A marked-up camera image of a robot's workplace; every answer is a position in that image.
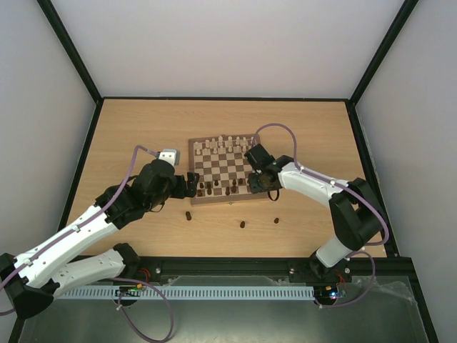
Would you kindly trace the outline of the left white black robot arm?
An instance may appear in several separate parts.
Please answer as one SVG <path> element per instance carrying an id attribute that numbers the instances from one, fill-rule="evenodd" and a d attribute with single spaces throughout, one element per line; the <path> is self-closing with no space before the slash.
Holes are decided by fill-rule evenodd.
<path id="1" fill-rule="evenodd" d="M 127 174 L 96 198 L 74 222 L 51 238 L 16 256 L 1 255 L 1 290 L 20 319 L 44 311 L 66 291 L 119 275 L 134 274 L 139 257 L 128 244 L 118 244 L 87 262 L 73 259 L 92 244 L 140 220 L 167 199 L 196 196 L 199 174 L 177 175 L 174 165 L 163 159 L 146 164 L 139 174 Z"/>

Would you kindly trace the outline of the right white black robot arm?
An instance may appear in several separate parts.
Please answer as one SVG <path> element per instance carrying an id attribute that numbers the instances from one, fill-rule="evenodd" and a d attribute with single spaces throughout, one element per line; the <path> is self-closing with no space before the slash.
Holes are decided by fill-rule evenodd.
<path id="1" fill-rule="evenodd" d="M 315 280 L 328 279 L 339 262 L 368 246 L 378 232 L 388 228 L 382 208 L 365 180 L 356 178 L 349 182 L 328 177 L 289 156 L 276 159 L 261 144 L 244 156 L 253 169 L 248 176 L 252 193 L 270 194 L 285 189 L 329 209 L 334 236 L 311 255 L 306 267 Z"/>

